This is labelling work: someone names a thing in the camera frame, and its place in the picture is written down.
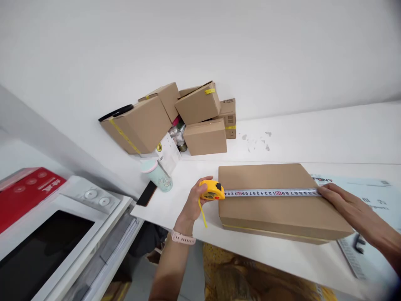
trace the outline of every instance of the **yellow strap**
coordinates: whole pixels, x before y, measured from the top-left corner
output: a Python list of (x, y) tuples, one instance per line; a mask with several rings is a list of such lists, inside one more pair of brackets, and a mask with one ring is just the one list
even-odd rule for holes
[(130, 285), (131, 285), (131, 284), (130, 284), (129, 282), (127, 282), (127, 283), (124, 285), (124, 288), (122, 289), (122, 291), (121, 291), (121, 293), (120, 293), (120, 295), (119, 295), (117, 301), (121, 301), (122, 297), (124, 297), (124, 295), (125, 295), (125, 291), (129, 288)]
[(214, 93), (214, 92), (216, 92), (216, 89), (205, 90), (205, 94), (210, 94), (210, 93)]
[(307, 239), (313, 239), (313, 240), (319, 240), (319, 241), (329, 242), (329, 240), (325, 240), (325, 239), (323, 239), (323, 238), (315, 238), (315, 237), (308, 237), (308, 236), (301, 236), (301, 235), (293, 235), (293, 234), (287, 234), (287, 233), (266, 231), (266, 230), (261, 230), (261, 229), (253, 229), (253, 228), (245, 228), (245, 227), (238, 227), (238, 226), (230, 226), (230, 225), (226, 225), (226, 224), (223, 224), (223, 226), (229, 227), (229, 228), (237, 228), (237, 229), (245, 229), (245, 230), (252, 230), (252, 231), (260, 231), (260, 232), (271, 233), (271, 234), (279, 234), (279, 235), (284, 235), (284, 236), (300, 237), (300, 238), (307, 238)]
[(120, 127), (114, 122), (113, 117), (109, 119), (109, 122), (116, 128), (117, 132), (120, 133), (121, 136), (123, 136), (123, 138), (129, 143), (129, 145), (132, 146), (132, 148), (137, 152), (137, 153), (141, 153), (139, 151), (139, 149), (131, 142), (131, 140), (127, 137), (126, 134), (124, 134), (124, 132), (122, 131), (122, 129), (120, 129)]
[(198, 199), (198, 204), (199, 204), (200, 211), (202, 212), (203, 222), (205, 223), (205, 228), (207, 228), (208, 225), (206, 224), (205, 214), (203, 213), (203, 209), (202, 209), (202, 205), (201, 205), (201, 198)]

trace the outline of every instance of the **pink watch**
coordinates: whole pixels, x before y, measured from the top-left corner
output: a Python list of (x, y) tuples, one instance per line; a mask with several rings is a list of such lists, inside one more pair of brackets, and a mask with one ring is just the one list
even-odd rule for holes
[(191, 236), (182, 235), (181, 233), (174, 231), (174, 229), (171, 232), (171, 239), (174, 242), (183, 243), (185, 245), (194, 245), (196, 242), (196, 238), (193, 238)]

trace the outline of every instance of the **smartphone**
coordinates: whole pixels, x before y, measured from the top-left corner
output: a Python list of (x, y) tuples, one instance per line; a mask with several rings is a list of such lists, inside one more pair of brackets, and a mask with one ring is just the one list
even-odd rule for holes
[(155, 190), (156, 190), (156, 185), (152, 181), (150, 181), (149, 184), (146, 186), (145, 190), (142, 192), (141, 196), (139, 197), (137, 205), (146, 207)]

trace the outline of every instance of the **hand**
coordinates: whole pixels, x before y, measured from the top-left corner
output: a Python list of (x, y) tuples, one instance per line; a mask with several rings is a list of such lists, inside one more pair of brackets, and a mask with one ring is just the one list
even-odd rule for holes
[(317, 190), (372, 246), (379, 248), (387, 235), (399, 236), (396, 230), (357, 196), (333, 183), (319, 187)]
[[(213, 176), (207, 176), (205, 178), (199, 179), (196, 184), (192, 187), (189, 192), (187, 202), (185, 203), (180, 215), (175, 222), (174, 230), (184, 234), (184, 235), (192, 235), (192, 227), (193, 223), (198, 219), (201, 214), (201, 209), (199, 208), (198, 200), (199, 197), (204, 193), (208, 186), (203, 184), (199, 186), (200, 182), (203, 180), (211, 180)], [(206, 202), (210, 200), (200, 199), (200, 204), (203, 206)]]

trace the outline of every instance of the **white wall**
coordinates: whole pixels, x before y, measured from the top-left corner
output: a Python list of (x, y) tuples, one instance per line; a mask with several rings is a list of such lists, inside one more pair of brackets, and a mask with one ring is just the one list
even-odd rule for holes
[(0, 180), (25, 167), (45, 167), (68, 179), (72, 171), (0, 128)]
[[(84, 151), (79, 143), (74, 143), (59, 132), (1, 85), (0, 105), (0, 127), (11, 136), (18, 137), (26, 144), (66, 166), (74, 174), (82, 176), (102, 188), (137, 198), (141, 195), (146, 186), (146, 180), (142, 180), (136, 172), (135, 165), (130, 165), (128, 162), (126, 169), (129, 169), (133, 176), (122, 178), (120, 174), (105, 167), (104, 164)], [(102, 145), (96, 143), (93, 149), (101, 150)], [(0, 158), (1, 165), (6, 161), (7, 158)]]
[(221, 99), (237, 99), (238, 120), (401, 96), (401, 26), (391, 2), (0, 5), (0, 83), (136, 191), (146, 184), (138, 162), (97, 118), (162, 84), (213, 79)]

